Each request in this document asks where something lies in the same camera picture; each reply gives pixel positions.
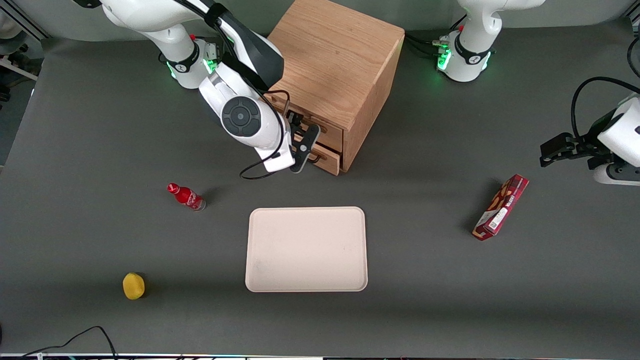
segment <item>gray table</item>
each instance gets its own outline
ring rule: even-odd
[[[582,80],[638,82],[631,40],[627,22],[508,29],[471,84],[405,49],[348,174],[254,182],[237,176],[253,149],[151,42],[51,44],[0,176],[2,351],[102,325],[122,353],[637,359],[640,189],[594,182],[583,160],[538,165]],[[626,95],[586,89],[580,127]],[[498,237],[477,241],[472,226],[515,173],[527,191]],[[205,193],[207,210],[180,207],[171,181]],[[251,211],[352,205],[367,215],[364,291],[245,288]],[[124,297],[132,271],[148,298]],[[97,332],[65,351],[108,347]]]

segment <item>drawer handle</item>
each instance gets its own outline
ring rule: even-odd
[[[314,155],[316,155],[316,158],[313,160],[311,159],[307,160],[308,163],[315,164],[320,160],[326,160],[326,158],[323,155],[320,155],[320,154],[314,154]]]
[[[317,124],[315,122],[309,122],[308,120],[304,121],[303,124],[306,125],[306,126],[313,125],[313,124],[318,125],[318,127],[320,127],[320,132],[322,134],[326,134],[326,127],[324,127],[324,126],[322,126],[320,124]]]

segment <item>wooden box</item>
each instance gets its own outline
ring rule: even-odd
[[[269,40],[285,60],[271,89],[287,90],[290,109],[322,130],[310,159],[346,172],[387,100],[404,30],[329,0],[295,0]],[[268,99],[283,110],[283,94]]]

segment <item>bottle cap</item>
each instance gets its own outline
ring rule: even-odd
[[[178,193],[180,191],[180,187],[177,184],[171,183],[166,187],[167,191],[170,193]]]

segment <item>white tray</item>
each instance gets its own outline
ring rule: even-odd
[[[366,243],[360,208],[256,209],[244,283],[253,292],[361,291]]]

